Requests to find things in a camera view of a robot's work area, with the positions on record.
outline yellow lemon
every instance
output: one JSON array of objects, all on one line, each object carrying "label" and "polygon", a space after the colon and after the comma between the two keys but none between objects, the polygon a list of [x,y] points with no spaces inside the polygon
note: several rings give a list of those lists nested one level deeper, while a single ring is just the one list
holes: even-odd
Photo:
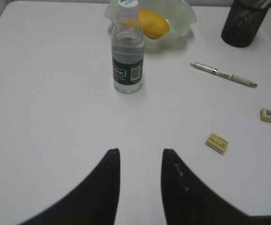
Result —
[{"label": "yellow lemon", "polygon": [[[159,14],[145,9],[139,9],[139,22],[148,38],[157,39],[169,32],[168,22]],[[130,19],[125,22],[125,25],[138,27],[136,21]]]}]

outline green label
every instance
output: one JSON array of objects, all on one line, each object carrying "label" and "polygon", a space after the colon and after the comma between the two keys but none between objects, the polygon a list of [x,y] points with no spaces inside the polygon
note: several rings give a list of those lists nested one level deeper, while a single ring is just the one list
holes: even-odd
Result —
[{"label": "green label", "polygon": [[124,85],[136,84],[141,80],[143,60],[134,64],[124,64],[112,58],[113,79]]}]

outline white table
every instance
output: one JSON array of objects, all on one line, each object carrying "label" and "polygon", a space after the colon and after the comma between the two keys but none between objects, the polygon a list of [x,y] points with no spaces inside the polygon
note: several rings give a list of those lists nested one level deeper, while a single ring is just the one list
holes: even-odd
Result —
[{"label": "white table", "polygon": [[[182,49],[147,53],[144,85],[113,88],[105,4],[14,2],[0,18],[0,225],[41,212],[72,190],[106,150],[121,152],[117,225],[164,225],[160,172],[173,148],[216,193],[271,215],[271,11],[253,44],[220,38],[229,8],[194,7]],[[189,66],[199,61],[253,89]],[[225,155],[205,145],[229,141]]]}]

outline plastic bottle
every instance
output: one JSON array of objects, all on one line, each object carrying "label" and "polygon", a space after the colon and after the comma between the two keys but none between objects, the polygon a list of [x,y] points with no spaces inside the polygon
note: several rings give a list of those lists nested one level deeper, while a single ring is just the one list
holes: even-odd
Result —
[{"label": "plastic bottle", "polygon": [[111,50],[114,86],[123,93],[135,92],[142,86],[145,36],[138,13],[138,0],[118,0]]}]

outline pen holder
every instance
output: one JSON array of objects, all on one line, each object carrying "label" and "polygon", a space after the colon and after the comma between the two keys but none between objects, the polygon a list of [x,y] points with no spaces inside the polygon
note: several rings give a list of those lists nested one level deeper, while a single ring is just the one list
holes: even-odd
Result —
[{"label": "pen holder", "polygon": [[268,4],[261,8],[261,0],[234,0],[221,33],[221,38],[234,47],[249,46],[265,18]]}]

